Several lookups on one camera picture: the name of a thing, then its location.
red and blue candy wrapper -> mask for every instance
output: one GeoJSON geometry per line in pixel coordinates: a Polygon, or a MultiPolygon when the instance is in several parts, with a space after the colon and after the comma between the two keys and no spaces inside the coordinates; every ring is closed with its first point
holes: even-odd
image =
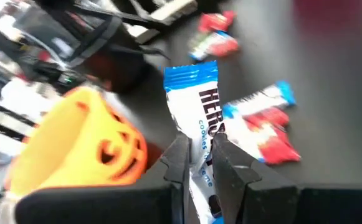
{"type": "Polygon", "coordinates": [[[235,38],[225,33],[233,23],[235,13],[203,14],[198,33],[189,41],[189,54],[195,60],[203,60],[208,55],[224,57],[239,49],[235,38]]]}
{"type": "Polygon", "coordinates": [[[284,127],[289,118],[282,110],[270,108],[244,117],[247,127],[256,133],[257,145],[269,165],[286,161],[299,161],[298,152],[288,140],[284,127]]]}

red candy wrapper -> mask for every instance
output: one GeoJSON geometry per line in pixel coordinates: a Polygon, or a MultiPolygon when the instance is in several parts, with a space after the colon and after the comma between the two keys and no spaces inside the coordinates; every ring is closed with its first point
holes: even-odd
{"type": "Polygon", "coordinates": [[[226,31],[233,23],[235,13],[233,11],[225,11],[222,15],[219,13],[203,14],[200,18],[199,31],[226,31]]]}
{"type": "Polygon", "coordinates": [[[232,52],[235,52],[239,49],[239,43],[237,43],[236,39],[225,34],[223,35],[224,40],[212,44],[209,48],[209,53],[211,55],[217,56],[217,57],[225,57],[226,55],[229,55],[232,52]]]}
{"type": "Polygon", "coordinates": [[[299,161],[300,155],[288,140],[284,126],[287,114],[278,108],[244,117],[247,127],[256,133],[257,145],[266,164],[275,165],[286,161],[299,161]]]}

orange pumpkin bucket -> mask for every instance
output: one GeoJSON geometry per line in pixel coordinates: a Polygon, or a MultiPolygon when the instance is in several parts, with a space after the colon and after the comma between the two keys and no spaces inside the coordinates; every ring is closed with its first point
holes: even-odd
{"type": "Polygon", "coordinates": [[[128,185],[146,169],[142,134],[99,92],[77,88],[46,114],[13,167],[10,191],[128,185]]]}

black table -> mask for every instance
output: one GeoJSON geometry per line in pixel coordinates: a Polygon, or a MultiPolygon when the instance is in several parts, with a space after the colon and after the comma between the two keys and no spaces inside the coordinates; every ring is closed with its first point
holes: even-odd
{"type": "MultiPolygon", "coordinates": [[[[218,60],[222,103],[277,80],[295,92],[288,134],[302,161],[274,169],[299,184],[362,187],[362,1],[228,0],[221,9],[236,12],[229,33],[241,45],[218,60]]],[[[193,63],[186,43],[198,19],[155,42],[170,62],[149,60],[161,67],[193,63]]],[[[160,74],[116,105],[147,140],[165,148],[174,138],[160,74]]]]}

candy bar wrapper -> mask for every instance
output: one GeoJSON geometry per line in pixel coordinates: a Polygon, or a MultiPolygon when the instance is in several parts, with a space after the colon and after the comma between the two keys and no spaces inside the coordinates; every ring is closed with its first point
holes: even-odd
{"type": "Polygon", "coordinates": [[[228,140],[258,161],[265,162],[257,145],[256,135],[247,127],[236,107],[225,105],[223,107],[223,113],[228,140]]]}
{"type": "Polygon", "coordinates": [[[231,101],[226,105],[236,108],[242,116],[247,116],[271,107],[285,108],[295,104],[296,101],[290,84],[281,80],[263,90],[242,99],[231,101]]]}
{"type": "Polygon", "coordinates": [[[192,139],[189,190],[202,224],[221,217],[211,167],[213,136],[225,128],[217,83],[216,62],[164,70],[168,108],[178,129],[192,139]]]}
{"type": "Polygon", "coordinates": [[[199,31],[207,32],[211,30],[226,31],[233,23],[235,12],[225,11],[223,14],[211,13],[203,14],[200,17],[199,31]]]}
{"type": "Polygon", "coordinates": [[[278,108],[269,108],[244,117],[245,125],[254,139],[265,163],[277,165],[288,161],[300,161],[301,156],[288,140],[284,127],[289,118],[278,108]]]}
{"type": "Polygon", "coordinates": [[[212,46],[226,42],[233,37],[227,35],[225,32],[217,31],[210,34],[199,33],[189,43],[189,55],[195,60],[204,60],[211,54],[212,46]]]}

